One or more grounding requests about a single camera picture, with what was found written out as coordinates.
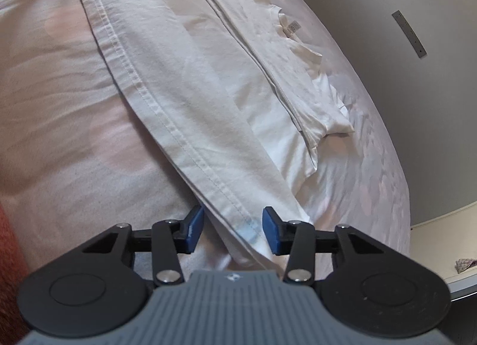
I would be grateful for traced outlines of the white t-shirt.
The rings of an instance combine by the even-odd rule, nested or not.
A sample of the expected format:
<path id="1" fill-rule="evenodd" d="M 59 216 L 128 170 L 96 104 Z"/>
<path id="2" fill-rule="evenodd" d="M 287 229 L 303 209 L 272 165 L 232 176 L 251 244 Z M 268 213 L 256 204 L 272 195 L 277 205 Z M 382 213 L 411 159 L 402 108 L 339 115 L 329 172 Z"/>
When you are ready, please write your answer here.
<path id="1" fill-rule="evenodd" d="M 81 0 L 130 108 L 202 202 L 232 257 L 282 270 L 262 230 L 296 200 L 318 145 L 351 133 L 319 54 L 270 0 Z"/>

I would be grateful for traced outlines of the pink dotted bed sheet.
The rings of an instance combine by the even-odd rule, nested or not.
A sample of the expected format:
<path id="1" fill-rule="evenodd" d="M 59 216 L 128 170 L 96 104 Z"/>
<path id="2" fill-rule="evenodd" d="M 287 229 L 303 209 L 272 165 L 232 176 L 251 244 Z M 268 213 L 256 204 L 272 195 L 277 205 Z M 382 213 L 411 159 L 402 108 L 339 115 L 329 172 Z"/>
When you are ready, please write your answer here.
<path id="1" fill-rule="evenodd" d="M 304 0 L 270 0 L 290 36 L 321 57 L 353 130 L 325 136 L 296 200 L 317 229 L 354 226 L 410 248 L 408 185 L 350 62 Z M 128 105 L 81 0 L 1 0 L 1 207 L 37 269 L 117 223 L 147 229 L 205 207 L 185 272 L 243 271 L 198 200 Z"/>

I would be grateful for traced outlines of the cream cabinet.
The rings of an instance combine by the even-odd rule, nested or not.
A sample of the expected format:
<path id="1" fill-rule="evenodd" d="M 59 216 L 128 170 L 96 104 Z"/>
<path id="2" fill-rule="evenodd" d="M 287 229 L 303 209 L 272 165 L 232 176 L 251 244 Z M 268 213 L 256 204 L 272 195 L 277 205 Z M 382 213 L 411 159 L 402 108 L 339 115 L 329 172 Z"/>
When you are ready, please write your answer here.
<path id="1" fill-rule="evenodd" d="M 476 203 L 411 228 L 411 258 L 442 277 L 451 299 L 476 295 L 476 267 L 461 274 L 455 270 L 458 259 L 476 259 Z"/>

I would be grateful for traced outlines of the small patterned cloth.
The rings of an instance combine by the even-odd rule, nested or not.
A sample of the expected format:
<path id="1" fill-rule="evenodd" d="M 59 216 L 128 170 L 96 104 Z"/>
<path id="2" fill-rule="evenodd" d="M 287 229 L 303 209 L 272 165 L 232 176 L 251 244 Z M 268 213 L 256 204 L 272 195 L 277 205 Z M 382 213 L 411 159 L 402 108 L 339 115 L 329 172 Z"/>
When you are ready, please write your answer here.
<path id="1" fill-rule="evenodd" d="M 474 258 L 463 258 L 463 259 L 458 259 L 455 262 L 455 270 L 457 274 L 461 274 L 471 268 L 474 268 L 477 266 L 477 259 Z"/>

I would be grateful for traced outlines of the grey wall strip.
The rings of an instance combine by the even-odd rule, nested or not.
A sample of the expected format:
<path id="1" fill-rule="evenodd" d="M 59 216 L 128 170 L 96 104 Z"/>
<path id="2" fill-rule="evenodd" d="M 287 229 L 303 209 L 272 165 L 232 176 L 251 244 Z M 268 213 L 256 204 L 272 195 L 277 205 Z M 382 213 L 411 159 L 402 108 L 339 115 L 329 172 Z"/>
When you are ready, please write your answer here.
<path id="1" fill-rule="evenodd" d="M 394 21 L 398 24 L 399 28 L 402 30 L 403 34 L 406 36 L 407 40 L 411 44 L 413 50 L 416 52 L 419 59 L 424 58 L 427 55 L 422 42 L 417 37 L 413 28 L 408 23 L 406 17 L 403 16 L 400 10 L 397 10 L 392 13 Z"/>

